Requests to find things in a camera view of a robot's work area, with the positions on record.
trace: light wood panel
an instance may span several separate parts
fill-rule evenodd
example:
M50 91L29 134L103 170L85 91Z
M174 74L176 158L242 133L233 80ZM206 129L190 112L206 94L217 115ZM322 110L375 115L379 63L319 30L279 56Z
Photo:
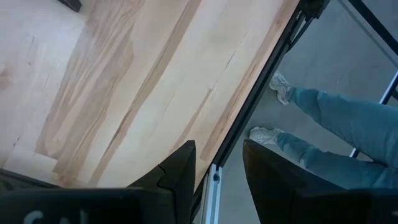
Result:
M187 139L197 184L298 0L0 0L0 166L125 187Z

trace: shoe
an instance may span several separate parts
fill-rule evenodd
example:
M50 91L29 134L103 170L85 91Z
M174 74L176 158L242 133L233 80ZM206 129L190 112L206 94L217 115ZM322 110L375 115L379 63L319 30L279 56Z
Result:
M292 85L286 80L286 78L278 71L275 72L272 77L269 88L277 92L277 98L280 103L286 105L289 101L286 98L286 93L292 88Z
M250 130L249 139L259 144L276 144L278 134L283 133L282 130L274 128L272 130L260 127L254 127Z

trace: leg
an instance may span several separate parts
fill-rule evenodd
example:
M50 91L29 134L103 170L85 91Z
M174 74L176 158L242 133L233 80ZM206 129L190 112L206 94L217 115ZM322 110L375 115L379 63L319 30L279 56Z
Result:
M398 109L303 88L291 88L287 98L375 161L398 168Z
M295 162L343 188L398 187L398 171L394 168L322 152L291 134L278 134L276 143Z

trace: concrete floor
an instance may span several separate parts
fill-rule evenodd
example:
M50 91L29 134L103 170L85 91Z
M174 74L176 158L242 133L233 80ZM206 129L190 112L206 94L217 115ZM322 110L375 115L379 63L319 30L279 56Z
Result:
M383 14L382 6L394 16ZM379 1L377 16L398 36L398 5ZM316 88L353 98L379 101L397 68L363 32L337 1L331 1L319 20L313 21L278 68L295 86ZM322 129L295 105L282 106L267 89L239 138L223 170L219 223L259 223L244 174L242 144L253 126L276 127L324 151L348 155L352 148Z

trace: foot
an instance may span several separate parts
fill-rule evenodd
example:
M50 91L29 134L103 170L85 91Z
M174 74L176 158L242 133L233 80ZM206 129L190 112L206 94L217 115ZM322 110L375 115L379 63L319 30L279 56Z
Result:
M272 130L260 127L254 127L250 130L249 139L259 144L276 144L278 134L283 133L282 130L274 128Z
M271 79L271 82L269 83L269 88L277 92L277 98L280 103L282 103L283 105L289 103L286 97L286 93L292 88L292 85L280 72L275 72L274 76Z

